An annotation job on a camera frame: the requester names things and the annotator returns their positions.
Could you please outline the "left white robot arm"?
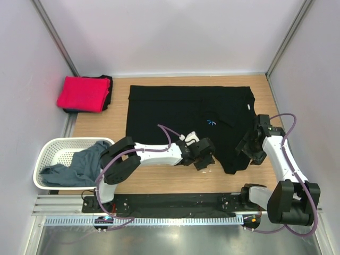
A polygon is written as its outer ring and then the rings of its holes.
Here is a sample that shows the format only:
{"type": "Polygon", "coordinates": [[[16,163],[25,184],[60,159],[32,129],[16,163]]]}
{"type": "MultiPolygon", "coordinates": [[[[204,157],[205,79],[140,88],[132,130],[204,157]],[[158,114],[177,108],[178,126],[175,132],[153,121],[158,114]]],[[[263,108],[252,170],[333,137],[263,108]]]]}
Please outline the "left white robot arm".
{"type": "Polygon", "coordinates": [[[100,174],[95,180],[94,206],[107,213],[112,208],[117,185],[127,180],[140,166],[192,164],[199,171],[215,163],[214,152],[215,146],[208,138],[149,145],[125,137],[100,154],[100,174]]]}

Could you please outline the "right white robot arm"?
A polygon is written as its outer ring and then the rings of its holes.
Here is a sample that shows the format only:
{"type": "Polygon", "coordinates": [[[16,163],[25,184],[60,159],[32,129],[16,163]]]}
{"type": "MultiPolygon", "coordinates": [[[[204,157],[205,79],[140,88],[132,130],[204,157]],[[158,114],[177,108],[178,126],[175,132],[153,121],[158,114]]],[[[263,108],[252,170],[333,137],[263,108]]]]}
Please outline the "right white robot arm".
{"type": "Polygon", "coordinates": [[[287,132],[273,126],[269,115],[259,114],[254,118],[252,128],[237,145],[236,152],[248,156],[252,165],[261,165],[268,158],[277,179],[273,191],[260,184],[245,184],[239,197],[243,209],[252,210],[258,205],[275,224],[316,223],[320,187],[301,172],[289,149],[287,132]]]}

